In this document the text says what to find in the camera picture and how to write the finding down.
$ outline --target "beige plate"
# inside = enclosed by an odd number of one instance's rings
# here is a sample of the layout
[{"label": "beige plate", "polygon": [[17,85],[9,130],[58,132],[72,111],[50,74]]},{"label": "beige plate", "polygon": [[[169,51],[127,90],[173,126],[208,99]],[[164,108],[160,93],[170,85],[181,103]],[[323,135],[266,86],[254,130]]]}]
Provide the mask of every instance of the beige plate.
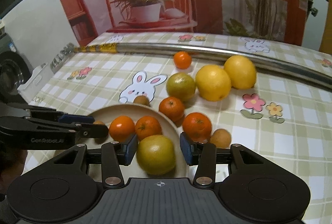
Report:
[{"label": "beige plate", "polygon": [[[125,167],[120,166],[124,181],[127,182],[130,177],[139,178],[172,178],[172,177],[185,177],[187,174],[188,166],[184,160],[180,149],[179,134],[177,132],[176,126],[162,113],[154,111],[152,108],[140,105],[140,104],[119,104],[109,106],[107,108],[102,108],[91,113],[89,116],[93,116],[95,120],[100,120],[104,122],[107,127],[110,126],[111,122],[121,116],[126,115],[132,118],[134,123],[143,116],[153,116],[155,117],[162,128],[163,135],[170,138],[174,144],[175,154],[176,154],[176,168],[162,176],[151,176],[144,172],[138,165],[136,160],[136,155],[132,160],[132,163]],[[113,141],[113,139],[108,136],[107,139],[102,141],[95,139],[80,139],[79,143],[84,143],[89,149],[100,148],[102,144]],[[89,175],[95,180],[101,182],[101,166],[100,165],[90,165]]]}]

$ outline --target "silver metal tube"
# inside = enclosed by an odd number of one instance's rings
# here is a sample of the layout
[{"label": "silver metal tube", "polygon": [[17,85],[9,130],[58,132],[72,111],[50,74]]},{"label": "silver metal tube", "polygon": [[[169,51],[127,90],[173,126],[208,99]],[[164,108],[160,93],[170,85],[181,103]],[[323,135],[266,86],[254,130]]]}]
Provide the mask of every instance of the silver metal tube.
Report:
[{"label": "silver metal tube", "polygon": [[[94,45],[93,51],[99,51],[99,47],[105,50],[105,45]],[[118,43],[113,48],[119,53],[141,53],[141,54],[167,54],[174,55],[178,51],[186,51],[194,58],[225,62],[233,55],[248,57],[256,66],[259,72],[272,75],[289,77],[293,80],[313,85],[332,92],[332,77],[323,73],[311,70],[307,67],[296,65],[290,62],[274,59],[259,54],[250,54],[243,51],[219,49],[213,47],[186,45],[186,44],[162,44],[162,43]]]}]

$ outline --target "white flower pot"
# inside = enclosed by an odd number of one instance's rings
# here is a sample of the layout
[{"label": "white flower pot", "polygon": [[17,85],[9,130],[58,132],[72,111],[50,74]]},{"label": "white flower pot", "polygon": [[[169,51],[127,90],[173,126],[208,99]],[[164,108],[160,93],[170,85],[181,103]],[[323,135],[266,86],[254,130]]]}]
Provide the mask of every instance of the white flower pot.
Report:
[{"label": "white flower pot", "polygon": [[133,7],[131,8],[132,18],[135,18],[138,23],[157,22],[159,21],[160,7],[159,3],[143,7]]}]

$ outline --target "checkered tablecloth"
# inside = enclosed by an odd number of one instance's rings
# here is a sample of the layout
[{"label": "checkered tablecloth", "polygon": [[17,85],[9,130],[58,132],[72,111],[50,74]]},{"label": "checkered tablecloth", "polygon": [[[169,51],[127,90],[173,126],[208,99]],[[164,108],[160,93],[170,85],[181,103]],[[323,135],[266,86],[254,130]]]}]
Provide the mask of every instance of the checkered tablecloth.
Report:
[{"label": "checkered tablecloth", "polygon": [[[144,33],[117,35],[105,33],[92,44],[110,42],[178,43],[186,33]],[[208,45],[246,52],[257,52],[295,62],[332,75],[330,55],[275,42],[255,42],[223,35],[192,34],[189,44]],[[218,62],[193,60],[186,71],[193,77],[206,64]],[[143,54],[80,53],[70,59],[37,94],[31,105],[88,115],[117,104],[120,93],[132,83],[135,73],[145,71],[147,80],[160,74],[170,76],[178,70],[170,56]],[[168,95],[165,82],[155,87],[152,108]],[[245,115],[244,98],[258,94],[266,105],[261,119]],[[281,116],[269,114],[270,103],[282,107]],[[255,88],[232,89],[220,102],[208,102],[196,96],[188,103],[186,114],[199,111],[213,123],[213,130],[225,128],[232,143],[240,143],[301,177],[310,187],[311,202],[304,216],[307,224],[332,223],[332,93],[286,78],[258,74]],[[25,172],[50,159],[54,151],[29,151]]]}]

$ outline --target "crosshair symbol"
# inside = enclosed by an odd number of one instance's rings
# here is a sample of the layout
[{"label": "crosshair symbol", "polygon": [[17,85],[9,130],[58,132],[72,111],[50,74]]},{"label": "crosshair symbol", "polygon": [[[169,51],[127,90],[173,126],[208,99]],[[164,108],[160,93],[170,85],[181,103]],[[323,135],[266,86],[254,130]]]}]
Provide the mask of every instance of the crosshair symbol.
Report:
[{"label": "crosshair symbol", "polygon": [[156,183],[155,185],[157,185],[159,187],[162,187],[162,186],[167,185],[167,184],[165,184],[164,182],[160,181],[160,182]]}]

